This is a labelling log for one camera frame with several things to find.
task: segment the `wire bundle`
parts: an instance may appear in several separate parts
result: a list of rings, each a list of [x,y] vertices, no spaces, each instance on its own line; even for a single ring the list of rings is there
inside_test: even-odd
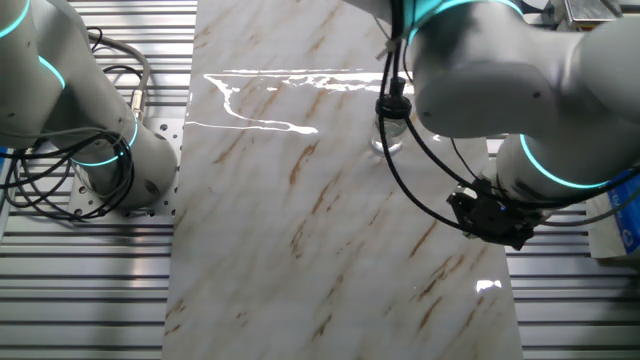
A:
[[[89,34],[89,38],[95,42],[91,47],[92,53],[95,53],[96,51],[99,51],[101,49],[105,49],[106,47],[98,47],[100,44],[105,44],[114,49],[131,54],[143,65],[142,73],[127,65],[109,66],[104,68],[103,72],[107,73],[117,69],[130,71],[140,79],[140,83],[137,89],[145,91],[150,77],[150,67],[144,55],[142,55],[136,49],[122,42],[105,37],[100,28],[88,27],[87,30],[98,32],[98,35]],[[118,207],[118,205],[122,203],[122,201],[124,201],[126,196],[129,194],[131,187],[133,186],[135,169],[133,166],[131,149],[129,148],[129,145],[124,140],[122,135],[118,134],[117,132],[110,132],[101,128],[80,128],[37,135],[9,134],[3,133],[1,131],[0,133],[6,136],[38,139],[36,141],[36,144],[31,149],[17,149],[13,153],[0,154],[0,158],[10,160],[8,164],[9,171],[7,172],[7,176],[5,177],[5,179],[3,179],[4,184],[0,184],[0,190],[15,190],[15,195],[19,195],[25,200],[25,202],[22,203],[18,202],[15,200],[15,198],[12,198],[9,191],[5,191],[4,198],[15,208],[33,208],[40,215],[54,220],[85,221],[103,217],[113,211],[116,207]],[[39,146],[48,138],[55,136],[68,136],[73,134],[88,134],[87,136],[89,137],[65,149],[51,151],[48,153],[37,153],[37,149],[39,148]],[[82,152],[87,146],[93,144],[97,140],[106,140],[107,142],[109,142],[111,149],[113,149],[114,155],[118,157],[118,161],[116,162],[116,185],[111,193],[102,196],[99,195],[99,197],[103,199],[104,202],[95,210],[87,214],[71,213],[52,202],[50,198],[51,196],[55,195],[55,193],[62,187],[65,180],[69,178],[69,175],[71,174],[71,168],[75,165],[71,160],[73,156]],[[32,174],[29,170],[30,161],[41,159],[56,159],[58,161],[41,173]],[[62,177],[60,178],[60,181],[58,181],[58,183],[56,183],[50,190],[42,191],[38,188],[38,186],[36,185],[36,181],[52,174],[54,171],[61,168],[64,169]],[[77,171],[76,176],[78,176],[79,179],[82,180],[80,174]],[[95,194],[95,192],[89,189],[88,186],[86,187],[88,191]],[[31,198],[29,196],[29,193],[31,192],[36,194],[36,198]],[[45,211],[43,208],[41,208],[42,204],[48,205],[55,211]]]
[[[118,156],[118,161],[116,162],[117,178],[115,179],[115,190],[108,196],[104,197],[104,202],[102,205],[87,214],[76,214],[68,212],[52,202],[49,198],[60,189],[64,181],[69,177],[72,167],[71,158],[98,140],[106,140],[107,142],[109,142],[114,154]],[[135,169],[133,166],[133,159],[129,145],[124,140],[124,138],[120,136],[120,134],[109,131],[100,131],[97,134],[78,142],[77,144],[48,153],[35,153],[34,149],[31,149],[31,151],[27,149],[19,149],[15,150],[11,154],[0,154],[0,157],[10,160],[9,171],[7,172],[7,175],[4,179],[4,184],[0,185],[0,189],[15,189],[17,194],[25,199],[24,203],[19,203],[18,201],[13,199],[7,191],[5,191],[5,198],[7,202],[19,209],[33,208],[40,215],[54,220],[84,221],[105,216],[106,214],[113,211],[118,205],[120,205],[122,201],[127,197],[129,192],[131,191],[131,187],[133,186],[133,182],[135,179]],[[29,170],[29,161],[40,159],[59,160],[42,173],[32,174]],[[36,185],[36,181],[50,175],[55,170],[62,167],[64,167],[65,169],[64,174],[55,186],[53,186],[47,192],[43,192],[38,188],[38,186]],[[33,190],[37,198],[32,199],[28,195],[28,190],[26,189],[27,185]],[[40,204],[42,203],[49,205],[55,210],[55,212],[43,210],[40,207]]]

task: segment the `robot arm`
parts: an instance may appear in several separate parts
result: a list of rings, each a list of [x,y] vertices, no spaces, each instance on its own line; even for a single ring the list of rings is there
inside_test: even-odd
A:
[[[387,0],[349,2],[390,19]],[[412,4],[405,1],[405,10]],[[411,42],[415,107],[423,125],[443,136],[513,134],[489,174],[503,195],[568,201],[640,158],[640,49],[630,45],[640,21],[553,32],[529,26],[519,5],[444,0]],[[405,14],[405,28],[416,21]]]
[[[64,86],[57,70],[38,54],[36,27],[29,0],[2,1],[0,10],[0,124],[3,131],[38,133],[53,111]],[[0,144],[25,148],[36,139],[0,134]]]
[[[0,146],[26,148],[47,133],[72,130],[49,137],[57,148],[68,148],[100,129],[126,142],[135,164],[122,208],[147,206],[171,186],[173,149],[143,126],[104,75],[84,23],[66,0],[0,0],[0,54]],[[72,159],[95,193],[113,194],[125,192],[121,157],[97,140]]]

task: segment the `glowing teal ring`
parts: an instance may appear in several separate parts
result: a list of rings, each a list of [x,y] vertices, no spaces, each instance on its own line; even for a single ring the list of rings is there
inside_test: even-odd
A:
[[[53,75],[55,75],[58,78],[58,81],[60,81],[60,85],[62,85],[62,90],[64,90],[64,88],[67,87],[67,83],[64,82],[64,78],[62,77],[62,74],[60,74],[60,72],[55,67],[53,67],[53,65],[51,65],[47,60],[45,60],[42,56],[40,56],[40,64],[42,64],[42,66],[49,69],[53,73]]]
[[[27,4],[24,6],[24,10],[22,10],[22,14],[20,14],[20,16],[16,19],[16,21],[12,22],[5,29],[0,30],[0,39],[2,39],[3,37],[11,34],[13,32],[13,30],[15,30],[18,26],[20,26],[20,24],[22,23],[24,18],[26,18],[27,14],[29,13],[29,4],[30,3],[31,3],[31,0],[27,0]]]
[[[527,157],[529,158],[529,161],[531,161],[533,166],[535,166],[536,169],[538,169],[538,171],[540,171],[544,176],[546,176],[549,179],[557,182],[560,185],[564,185],[566,187],[570,187],[570,188],[574,188],[574,189],[594,189],[594,188],[599,188],[601,186],[607,185],[609,183],[608,181],[605,181],[605,182],[602,182],[600,184],[581,185],[581,184],[572,183],[572,182],[569,182],[569,181],[566,181],[566,180],[562,180],[559,177],[557,177],[557,176],[553,175],[552,173],[550,173],[549,171],[547,171],[547,169],[545,169],[538,162],[538,160],[536,160],[536,158],[531,153],[531,150],[529,149],[529,146],[527,145],[527,140],[525,139],[524,135],[520,135],[520,142],[522,143],[522,149],[524,150],[524,153],[527,154]]]
[[[131,141],[129,141],[129,147],[133,146],[133,142],[136,141],[136,137],[137,136],[138,136],[138,119],[136,119],[136,127],[133,130],[133,136],[131,137]],[[96,167],[96,166],[103,166],[103,165],[111,164],[112,162],[118,160],[118,158],[120,156],[122,156],[122,155],[124,155],[124,154],[120,153],[119,156],[114,156],[109,160],[106,160],[106,161],[103,161],[103,162],[99,162],[99,163],[93,163],[93,164],[87,164],[87,163],[83,163],[83,162],[75,161],[75,160],[73,160],[73,162],[78,164],[78,165],[82,165],[82,166]]]
[[[472,2],[499,2],[499,3],[505,4],[505,5],[509,5],[515,11],[517,11],[520,15],[524,16],[524,13],[520,9],[520,7],[518,7],[518,5],[514,4],[513,2],[511,2],[509,0],[449,0],[449,1],[445,1],[444,3],[440,4],[440,6],[438,6],[436,11],[433,12],[433,16],[438,15],[438,14],[440,14],[441,12],[443,12],[445,10],[449,10],[454,6],[463,5],[463,4],[469,4],[469,3],[472,3]],[[418,23],[420,20],[421,19],[414,19],[414,24]],[[409,37],[407,39],[407,42],[409,44],[411,44],[411,41],[413,40],[413,37],[416,36],[417,33],[418,33],[418,29],[411,30],[411,33],[409,34]]]

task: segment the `marble slab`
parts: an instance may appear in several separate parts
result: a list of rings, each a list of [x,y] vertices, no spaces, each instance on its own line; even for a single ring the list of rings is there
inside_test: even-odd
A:
[[[201,0],[196,33],[162,359],[522,359],[504,249],[435,223],[371,150],[371,16]],[[488,159],[459,146],[476,171]],[[456,184],[415,141],[394,158],[453,218]]]

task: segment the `black cable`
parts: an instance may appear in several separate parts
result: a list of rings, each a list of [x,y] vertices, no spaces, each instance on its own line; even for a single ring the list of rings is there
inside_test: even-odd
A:
[[[93,54],[95,55],[95,54],[96,54],[98,51],[100,51],[100,50],[113,50],[113,49],[112,49],[112,48],[110,48],[110,47],[108,47],[108,46],[103,46],[103,47],[99,47],[99,48],[95,49],[95,50],[93,51]]]
[[[109,71],[113,71],[113,70],[116,70],[116,69],[122,69],[122,70],[127,70],[129,72],[132,72],[138,77],[138,79],[142,80],[142,74],[140,73],[140,71],[138,71],[138,70],[136,70],[136,69],[134,69],[134,68],[132,68],[131,66],[128,66],[128,65],[112,65],[112,66],[108,66],[108,67],[102,69],[102,72],[106,74]]]
[[[71,161],[67,161],[67,167],[65,168],[64,174],[62,174],[62,177],[60,178],[60,181],[58,181],[58,183],[56,183],[55,186],[53,186],[51,188],[51,190],[49,190],[47,193],[45,193],[43,196],[40,196],[38,199],[34,200],[34,201],[27,201],[23,204],[20,203],[12,203],[11,205],[13,205],[14,207],[18,208],[18,209],[26,209],[29,207],[33,207],[34,205],[37,205],[43,201],[45,201],[46,199],[48,199],[50,196],[52,196],[53,194],[56,193],[56,191],[58,191],[58,189],[60,189],[60,187],[62,187],[62,185],[64,184],[64,182],[69,178],[69,174],[71,173]]]
[[[467,161],[464,159],[464,157],[460,153],[460,150],[458,150],[458,145],[456,145],[455,139],[451,139],[451,145],[453,145],[453,151],[455,151],[456,155],[458,155],[458,158],[462,162],[462,165],[464,165],[464,167],[467,169],[469,174],[471,174],[471,176],[473,176],[473,178],[476,179],[477,181],[481,181],[480,178],[473,172],[473,170],[471,170],[471,167],[469,166]],[[499,188],[499,187],[495,187],[493,185],[491,185],[491,188],[494,189],[494,190],[498,190],[500,192],[503,192],[503,195],[504,195],[504,189]]]
[[[544,12],[544,9],[538,9],[537,7],[531,6],[524,1],[520,5],[520,10],[522,10],[523,14],[542,14]]]
[[[98,39],[98,35],[89,34],[89,38],[92,40],[96,40]],[[137,90],[144,91],[147,88],[147,84],[149,83],[149,77],[151,77],[151,66],[149,65],[149,61],[147,60],[147,58],[140,51],[121,41],[113,40],[106,36],[102,37],[101,41],[104,45],[112,47],[116,50],[123,51],[133,56],[140,62],[140,64],[142,64],[142,79],[140,80],[140,84],[138,85]]]
[[[119,137],[112,137],[111,138],[111,140],[114,140],[114,139],[116,141],[116,143],[114,143],[114,145],[117,145],[117,142],[121,141],[121,139],[119,139]],[[98,208],[94,209],[93,211],[91,211],[91,212],[89,212],[87,214],[84,214],[84,215],[76,215],[74,213],[70,213],[70,212],[60,208],[56,204],[52,203],[51,201],[46,199],[46,197],[45,197],[44,201],[49,206],[51,206],[52,208],[57,210],[58,214],[52,214],[52,213],[46,212],[46,211],[40,209],[37,205],[34,206],[33,208],[36,211],[38,211],[40,214],[42,214],[42,215],[44,215],[46,217],[52,218],[54,220],[67,220],[67,221],[84,221],[84,220],[89,220],[89,219],[95,219],[95,218],[103,217],[106,214],[108,214],[109,212],[113,211],[120,203],[122,203],[122,201],[129,194],[129,192],[131,190],[131,187],[133,186],[133,180],[134,180],[134,177],[135,177],[135,170],[133,168],[133,163],[131,162],[132,161],[131,152],[130,152],[130,149],[128,148],[128,145],[124,144],[124,146],[120,146],[120,148],[118,148],[117,146],[114,146],[114,151],[116,153],[119,152],[119,153],[122,154],[120,159],[127,159],[129,161],[130,171],[131,171],[130,174],[127,174],[126,170],[129,170],[129,169],[126,169],[126,166],[124,166],[122,161],[118,161],[119,179],[116,182],[116,184],[122,183],[123,177],[125,177],[125,176],[127,176],[129,178],[129,183],[128,183],[128,186],[125,189],[125,191],[122,193],[121,197],[114,204],[111,204],[111,203],[114,201],[117,193],[111,194],[111,196],[109,196],[107,198],[107,200],[105,200],[100,207],[98,207]],[[26,166],[24,164],[23,164],[23,168],[24,168],[25,174],[27,176],[30,176],[29,171],[28,171],[28,169],[26,168]],[[34,192],[37,195],[39,195],[41,197],[43,196],[42,192],[40,191],[40,189],[38,189],[38,187],[36,186],[35,183],[31,183],[30,185],[31,185],[31,187],[33,188]],[[29,197],[26,195],[24,189],[20,188],[20,190],[21,190],[22,196],[25,197],[25,199],[27,199],[29,201]]]
[[[22,149],[22,150],[18,150],[16,151],[16,156],[14,158],[11,159],[11,166],[9,168],[7,177],[6,177],[6,182],[9,183],[11,180],[11,177],[13,176],[15,178],[15,181],[13,184],[15,184],[18,188],[18,192],[19,194],[26,200],[27,204],[31,205],[30,207],[32,207],[34,210],[36,210],[38,213],[40,213],[43,216],[46,216],[48,218],[54,219],[54,220],[67,220],[67,221],[83,221],[83,220],[88,220],[88,219],[95,219],[98,217],[102,217],[104,215],[106,215],[107,213],[113,211],[115,208],[117,208],[118,205],[120,205],[122,203],[122,201],[124,201],[124,199],[126,198],[126,196],[129,194],[129,192],[131,191],[131,188],[133,186],[133,182],[135,179],[135,169],[133,166],[133,159],[132,159],[132,155],[131,155],[131,150],[128,146],[128,144],[116,133],[103,133],[100,134],[100,138],[105,138],[107,139],[107,141],[109,141],[112,144],[112,148],[114,150],[114,153],[116,155],[119,155],[119,160],[117,161],[117,173],[118,173],[118,178],[116,180],[116,189],[121,188],[124,185],[124,182],[127,181],[128,184],[126,184],[126,189],[124,191],[114,191],[104,202],[103,204],[98,207],[97,209],[93,210],[92,212],[88,213],[88,214],[84,214],[84,215],[76,215],[73,213],[70,213],[62,208],[60,208],[58,205],[54,204],[53,202],[51,202],[48,198],[59,188],[59,186],[55,186],[54,189],[50,190],[47,193],[43,193],[42,191],[40,191],[40,189],[38,189],[38,187],[35,184],[35,181],[38,180],[39,178],[42,178],[42,174],[39,175],[32,175],[28,169],[28,164],[26,162],[26,158],[22,157],[20,158],[20,155],[25,155],[26,150]],[[68,175],[69,172],[69,168],[70,168],[70,157],[77,154],[78,152],[82,151],[88,144],[91,144],[93,142],[93,139],[91,139],[91,141],[83,141],[81,143],[79,143],[78,145],[76,145],[76,148],[73,149],[72,151],[68,152],[67,155],[65,155],[65,157],[63,157],[63,160],[61,160],[61,162],[64,162],[65,159],[67,160],[67,171],[65,172],[65,177]],[[26,180],[24,181],[20,181],[20,175],[19,172],[17,171],[17,163],[18,161],[20,161],[21,165],[22,165],[22,169],[24,172],[24,177],[26,178]],[[57,164],[55,164],[54,166],[52,166],[52,168],[50,168],[49,170],[47,170],[45,173],[50,173],[51,170],[55,170],[57,169],[59,166],[58,164],[60,164],[60,162],[58,162]],[[31,187],[33,188],[34,192],[36,193],[37,196],[39,196],[38,199],[36,200],[31,200],[31,198],[26,194],[26,191],[24,190],[23,185],[25,184],[29,184],[31,185]],[[7,202],[10,203],[13,206],[16,207],[24,207],[25,204],[20,204],[17,203],[15,200],[11,199],[9,196],[6,197]],[[53,209],[55,209],[56,211],[58,211],[58,213],[50,213],[47,211],[42,210],[39,206],[38,203],[40,202],[45,202],[47,203],[49,206],[51,206]]]
[[[59,150],[55,150],[52,152],[48,152],[48,153],[42,153],[42,154],[23,154],[20,155],[18,152],[13,153],[13,154],[6,154],[6,153],[2,153],[0,154],[0,157],[5,158],[5,159],[27,159],[27,160],[34,160],[34,159],[50,159],[52,157],[56,157],[58,155],[62,155],[62,154],[67,154],[69,152],[75,151],[78,148],[84,148],[86,147],[88,144],[91,144],[93,141],[95,140],[99,140],[104,138],[103,134],[97,134],[94,135],[93,137],[90,137],[88,139],[85,139],[77,144],[71,145],[69,147],[63,148],[63,149],[59,149]]]
[[[389,70],[391,68],[391,59],[392,59],[392,54],[389,53],[387,55],[387,61],[385,63],[385,69],[384,69],[384,73],[382,74],[382,86],[380,87],[380,99],[384,98],[384,94],[385,94],[385,85],[387,83],[387,77],[389,74]],[[379,116],[378,117],[378,130],[380,131],[380,141],[382,142],[382,150],[384,152],[384,157],[387,160],[387,164],[389,165],[389,170],[391,171],[391,174],[393,175],[394,179],[396,180],[396,182],[398,183],[398,186],[400,186],[400,189],[402,189],[402,192],[409,198],[409,200],[411,200],[411,202],[413,202],[418,208],[420,208],[420,210],[424,211],[425,213],[429,214],[430,216],[432,216],[434,219],[448,225],[451,226],[454,229],[457,230],[462,230],[462,227],[445,218],[444,216],[438,214],[437,212],[431,210],[429,207],[427,207],[426,205],[424,205],[422,202],[420,202],[420,200],[418,200],[413,193],[411,193],[411,190],[409,190],[409,188],[407,188],[407,185],[404,183],[404,181],[402,181],[402,178],[400,177],[400,174],[398,174],[398,170],[395,167],[395,164],[393,163],[393,159],[391,158],[391,153],[389,152],[389,143],[387,142],[387,135],[386,135],[386,131],[384,129],[384,117],[383,116]]]
[[[402,32],[404,30],[404,1],[401,0],[390,0],[391,1],[391,38],[397,39],[402,36]],[[397,46],[402,46],[402,40],[398,42]],[[393,61],[393,77],[398,76],[398,72],[400,70],[400,49],[396,47],[393,51],[394,61]]]
[[[89,26],[87,28],[87,31],[89,30],[95,30],[99,33],[98,35],[98,39],[96,40],[95,44],[93,44],[93,47],[91,48],[91,52],[96,52],[96,48],[98,47],[98,45],[100,45],[100,42],[102,42],[102,38],[104,37],[104,33],[102,32],[102,29],[100,29],[99,27],[96,26]]]
[[[564,207],[567,207],[569,205],[573,205],[575,203],[586,201],[586,200],[588,200],[588,199],[590,199],[592,197],[604,194],[607,191],[613,190],[613,189],[617,188],[618,186],[626,183],[627,181],[629,181],[630,179],[632,179],[636,175],[640,174],[640,169],[634,168],[632,171],[629,172],[629,174],[625,175],[621,179],[609,182],[607,185],[605,185],[602,188],[599,188],[599,189],[597,189],[595,191],[584,192],[581,195],[576,195],[574,197],[566,198],[566,199],[553,199],[553,198],[545,199],[548,202],[544,203],[544,204],[543,203],[529,203],[529,202],[518,201],[518,200],[510,199],[510,198],[507,198],[507,197],[504,197],[504,196],[497,196],[497,195],[493,194],[490,191],[486,191],[484,189],[477,188],[476,186],[474,186],[473,184],[471,184],[470,182],[468,182],[467,180],[462,178],[460,175],[456,174],[453,170],[451,170],[451,168],[449,168],[445,163],[443,163],[438,158],[438,156],[436,156],[431,151],[431,149],[429,149],[429,147],[424,143],[424,141],[422,141],[422,139],[420,138],[420,135],[418,134],[416,128],[411,123],[411,120],[407,118],[407,119],[405,119],[405,122],[407,123],[407,127],[409,128],[409,131],[411,132],[411,135],[413,135],[413,138],[416,140],[416,142],[418,143],[420,148],[422,148],[424,153],[427,154],[427,156],[433,162],[435,162],[442,170],[444,170],[444,172],[449,174],[449,176],[454,178],[456,181],[458,181],[463,186],[475,191],[478,194],[484,195],[484,196],[486,196],[486,197],[488,197],[488,198],[490,198],[492,200],[500,201],[500,202],[504,203],[505,205],[511,205],[511,206],[514,206],[514,207],[517,207],[517,208],[521,208],[523,210],[543,210],[543,209],[560,209],[560,208],[564,208]]]

